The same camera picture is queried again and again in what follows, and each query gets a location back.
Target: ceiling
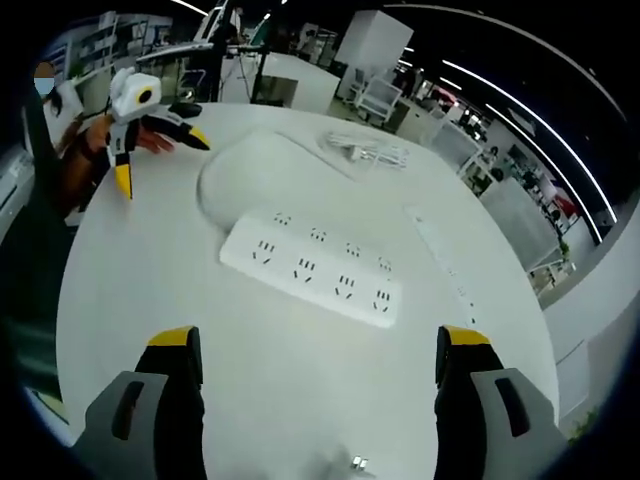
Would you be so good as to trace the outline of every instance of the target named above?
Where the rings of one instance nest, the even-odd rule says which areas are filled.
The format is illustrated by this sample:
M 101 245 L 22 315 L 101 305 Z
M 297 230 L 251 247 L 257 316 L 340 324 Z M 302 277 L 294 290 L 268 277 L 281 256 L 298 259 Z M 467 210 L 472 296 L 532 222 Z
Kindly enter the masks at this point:
M 573 148 L 613 204 L 626 201 L 638 187 L 640 162 L 635 131 L 639 126 L 640 97 L 632 81 L 632 51 L 637 45 L 634 15 L 619 9 L 582 4 L 580 10 L 551 9 L 534 3 L 494 5 L 489 2 L 439 2 L 438 5 L 481 13 L 523 29 L 551 44 L 584 70 L 615 99 L 613 107 L 592 81 L 548 48 L 483 18 L 418 8 L 384 7 L 387 0 L 238 0 L 248 23 L 268 11 L 291 26 L 319 24 L 342 35 L 353 13 L 382 9 L 414 29 L 406 60 L 425 69 L 431 78 L 444 76 L 462 87 L 462 94 L 478 106 L 490 103 L 502 112 L 513 109 L 525 119 L 531 116 L 482 82 L 447 67 L 452 61 L 500 86 L 529 106 Z M 215 0 L 191 0 L 202 10 Z M 411 3 L 427 4 L 416 0 Z M 162 2 L 154 10 L 169 10 L 174 17 L 201 21 L 192 10 Z M 544 128 L 536 129 L 536 142 L 561 168 L 585 202 L 587 209 L 604 209 L 602 198 L 576 160 Z

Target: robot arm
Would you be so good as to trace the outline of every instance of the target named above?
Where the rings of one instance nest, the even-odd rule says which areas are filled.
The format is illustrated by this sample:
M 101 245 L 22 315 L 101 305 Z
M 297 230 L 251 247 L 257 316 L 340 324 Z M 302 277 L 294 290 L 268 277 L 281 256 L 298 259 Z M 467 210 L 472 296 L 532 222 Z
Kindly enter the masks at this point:
M 134 72 L 133 67 L 121 69 L 111 81 L 115 121 L 107 139 L 109 162 L 115 169 L 116 184 L 129 199 L 133 199 L 130 154 L 136 148 L 141 125 L 191 148 L 210 149 L 209 141 L 200 130 L 160 105 L 160 79 Z

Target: power strip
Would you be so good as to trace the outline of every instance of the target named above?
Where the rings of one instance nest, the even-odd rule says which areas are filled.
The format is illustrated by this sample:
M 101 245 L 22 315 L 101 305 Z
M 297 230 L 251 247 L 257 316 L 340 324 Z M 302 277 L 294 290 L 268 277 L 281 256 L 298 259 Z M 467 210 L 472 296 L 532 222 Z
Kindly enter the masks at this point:
M 377 327 L 395 324 L 402 288 L 382 255 L 302 215 L 259 208 L 243 215 L 220 261 L 290 295 Z
M 477 329 L 479 327 L 478 308 L 469 295 L 469 289 L 466 287 L 462 275 L 460 275 L 458 269 L 454 267 L 453 256 L 448 251 L 442 235 L 437 228 L 425 221 L 418 207 L 407 205 L 404 207 L 404 212 L 411 219 L 411 222 L 418 231 L 418 235 L 420 235 L 420 238 L 429 249 L 438 267 L 440 267 L 447 276 L 449 284 L 456 294 L 458 303 L 465 312 L 465 323 L 469 328 Z

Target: round table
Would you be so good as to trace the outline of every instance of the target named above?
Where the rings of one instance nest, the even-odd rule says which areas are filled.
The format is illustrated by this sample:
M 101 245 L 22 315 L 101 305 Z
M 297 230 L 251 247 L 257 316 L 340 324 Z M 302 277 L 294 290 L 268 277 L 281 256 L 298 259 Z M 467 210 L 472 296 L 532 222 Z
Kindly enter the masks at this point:
M 337 459 L 354 455 L 369 458 L 378 478 L 431 478 L 436 333 L 443 324 L 466 325 L 406 205 L 446 239 L 479 305 L 478 329 L 505 367 L 520 369 L 557 412 L 551 341 L 526 274 L 439 157 L 367 127 L 288 109 L 204 105 L 191 122 L 212 151 L 137 151 L 133 201 L 107 175 L 76 235 L 57 331 L 60 387 L 75 433 L 89 404 L 135 367 L 151 337 L 197 325 L 210 478 L 324 478 Z M 406 170 L 347 178 L 309 153 L 329 130 L 406 147 Z M 216 186 L 217 223 L 203 214 L 196 193 L 213 157 L 208 184 Z M 372 327 L 222 265 L 219 251 L 233 221 L 265 201 L 295 206 L 381 249 L 403 285 L 397 323 Z

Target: ceiling light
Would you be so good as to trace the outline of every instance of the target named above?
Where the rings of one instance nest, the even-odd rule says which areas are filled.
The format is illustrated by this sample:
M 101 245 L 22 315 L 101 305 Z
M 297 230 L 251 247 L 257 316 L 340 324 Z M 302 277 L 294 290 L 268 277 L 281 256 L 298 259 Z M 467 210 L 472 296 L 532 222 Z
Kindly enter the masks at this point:
M 183 2 L 182 0 L 171 0 L 171 1 L 177 3 L 178 5 L 182 5 L 183 7 L 190 8 L 194 12 L 198 12 L 200 15 L 203 15 L 205 17 L 208 15 L 208 13 L 205 12 L 204 10 L 200 10 L 198 7 L 194 7 L 193 5 L 187 2 Z
M 564 174 L 558 168 L 558 166 L 555 163 L 553 163 L 553 160 L 551 160 L 549 156 L 546 153 L 544 153 L 544 151 L 533 141 L 533 139 L 529 137 L 529 135 L 524 133 L 524 131 L 520 127 L 518 127 L 515 123 L 513 123 L 511 120 L 509 120 L 506 116 L 504 116 L 502 113 L 500 113 L 498 110 L 493 108 L 488 103 L 487 103 L 487 108 L 493 111 L 493 113 L 498 115 L 503 121 L 511 125 L 511 127 L 513 127 L 520 135 L 526 138 L 527 141 L 531 145 L 533 145 L 538 152 L 540 152 L 540 154 L 547 160 L 547 162 L 549 162 L 549 165 L 551 165 L 555 169 L 555 171 L 558 172 L 558 175 L 560 175 L 560 178 L 562 178 L 562 180 L 567 185 L 567 187 L 569 187 L 569 190 L 571 190 L 571 193 L 573 193 L 573 196 L 576 198 L 576 200 L 578 200 L 578 203 L 582 207 L 582 211 L 587 217 L 587 220 L 589 220 L 589 223 L 591 224 L 591 227 L 593 228 L 593 231 L 595 232 L 596 237 L 598 237 L 598 241 L 602 243 L 602 237 L 600 236 L 600 232 L 598 232 L 598 228 L 596 227 L 596 224 L 593 221 L 593 218 L 591 218 L 591 215 L 589 215 L 589 212 L 587 211 L 587 207 L 585 207 L 584 202 L 580 199 L 580 197 L 578 196 L 573 186 L 569 183 L 569 180 L 567 180 L 567 177 L 565 177 Z
M 564 138 L 562 138 L 558 132 L 556 132 L 553 128 L 551 128 L 551 125 L 549 125 L 547 122 L 545 122 L 542 118 L 540 118 L 540 116 L 535 113 L 533 110 L 531 110 L 529 107 L 527 107 L 524 103 L 522 103 L 520 100 L 518 100 L 517 98 L 509 95 L 507 92 L 505 92 L 504 90 L 502 90 L 500 87 L 498 87 L 497 85 L 494 85 L 493 83 L 491 83 L 489 80 L 482 78 L 480 75 L 477 75 L 473 72 L 470 72 L 469 70 L 462 68 L 458 65 L 456 65 L 455 63 L 451 63 L 447 60 L 443 60 L 442 63 L 444 63 L 445 65 L 449 65 L 450 67 L 453 67 L 457 70 L 460 70 L 461 72 L 466 73 L 467 75 L 471 75 L 473 78 L 480 80 L 481 82 L 489 85 L 490 87 L 494 88 L 495 90 L 497 90 L 498 92 L 500 92 L 501 94 L 503 94 L 505 97 L 507 97 L 509 100 L 511 100 L 512 102 L 515 102 L 517 105 L 520 106 L 520 108 L 522 108 L 523 110 L 525 110 L 529 115 L 531 115 L 533 118 L 535 118 L 536 120 L 538 120 L 547 130 L 549 130 L 549 132 L 551 132 L 551 134 L 556 137 L 558 139 L 558 141 L 564 146 L 564 148 L 567 149 L 567 151 L 571 154 L 571 156 L 573 156 L 573 158 L 575 158 L 575 160 L 578 162 L 578 164 L 580 165 L 580 167 L 582 167 L 582 170 L 587 174 L 587 177 L 589 177 L 589 180 L 591 180 L 591 183 L 593 184 L 594 187 L 596 187 L 596 190 L 598 191 L 598 193 L 600 194 L 600 197 L 602 197 L 602 201 L 604 202 L 605 206 L 607 207 L 607 210 L 609 211 L 609 215 L 611 215 L 611 219 L 613 220 L 613 223 L 616 223 L 618 221 L 618 217 L 616 216 L 615 212 L 613 211 L 613 207 L 611 206 L 611 204 L 609 203 L 609 200 L 607 199 L 607 197 L 605 196 L 604 192 L 602 191 L 602 188 L 600 188 L 600 185 L 598 185 L 598 182 L 596 182 L 596 179 L 593 177 L 593 175 L 591 174 L 591 172 L 589 171 L 589 169 L 587 168 L 587 166 L 584 164 L 584 162 L 582 161 L 582 159 L 578 156 L 578 154 L 576 152 L 573 151 L 573 149 L 569 146 L 569 144 L 564 140 Z
M 448 83 L 449 85 L 451 85 L 452 87 L 457 88 L 458 90 L 462 90 L 462 87 L 461 87 L 461 86 L 456 85 L 455 83 L 453 83 L 453 82 L 452 82 L 452 81 L 450 81 L 450 80 L 447 80 L 446 78 L 442 78 L 442 77 L 440 77 L 440 80 L 442 80 L 444 83 Z

